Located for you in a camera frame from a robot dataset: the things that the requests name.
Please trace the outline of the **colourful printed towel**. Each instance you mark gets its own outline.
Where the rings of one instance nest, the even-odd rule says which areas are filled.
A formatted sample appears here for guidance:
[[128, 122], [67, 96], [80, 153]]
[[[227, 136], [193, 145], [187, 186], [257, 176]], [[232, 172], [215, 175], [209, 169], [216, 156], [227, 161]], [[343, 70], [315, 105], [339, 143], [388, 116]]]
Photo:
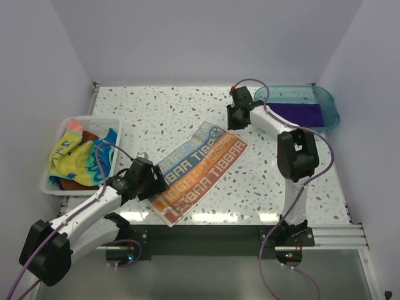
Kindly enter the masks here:
[[173, 227], [225, 176], [248, 148], [238, 135], [204, 121], [158, 166], [168, 189], [149, 198], [152, 210]]

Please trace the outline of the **purple towel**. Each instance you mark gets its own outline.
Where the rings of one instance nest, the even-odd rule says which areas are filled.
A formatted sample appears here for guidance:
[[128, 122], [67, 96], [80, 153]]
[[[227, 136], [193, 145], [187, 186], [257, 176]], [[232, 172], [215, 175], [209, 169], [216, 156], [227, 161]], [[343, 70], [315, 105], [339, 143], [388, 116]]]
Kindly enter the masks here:
[[267, 106], [277, 115], [299, 126], [308, 128], [325, 126], [323, 111], [319, 104], [270, 103]]

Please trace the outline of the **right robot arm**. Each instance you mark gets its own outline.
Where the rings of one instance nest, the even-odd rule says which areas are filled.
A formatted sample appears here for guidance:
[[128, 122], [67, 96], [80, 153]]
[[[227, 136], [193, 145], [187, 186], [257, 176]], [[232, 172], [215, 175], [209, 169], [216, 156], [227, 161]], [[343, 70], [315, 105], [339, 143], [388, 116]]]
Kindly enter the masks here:
[[276, 138], [277, 167], [285, 179], [284, 209], [269, 239], [293, 245], [308, 228], [304, 183], [319, 166], [314, 134], [284, 119], [262, 101], [253, 101], [246, 87], [233, 86], [229, 93], [233, 101], [227, 106], [229, 130], [245, 129], [251, 124]]

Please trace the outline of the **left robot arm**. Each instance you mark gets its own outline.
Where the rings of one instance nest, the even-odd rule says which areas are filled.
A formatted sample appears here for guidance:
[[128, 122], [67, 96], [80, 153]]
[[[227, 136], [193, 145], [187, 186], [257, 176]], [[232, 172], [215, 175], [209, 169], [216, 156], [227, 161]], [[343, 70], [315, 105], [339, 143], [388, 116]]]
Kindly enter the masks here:
[[109, 177], [98, 192], [72, 211], [52, 221], [35, 222], [19, 263], [45, 285], [53, 286], [73, 263], [97, 247], [128, 243], [130, 223], [117, 209], [130, 200], [142, 201], [167, 189], [161, 168], [137, 157], [123, 175]]

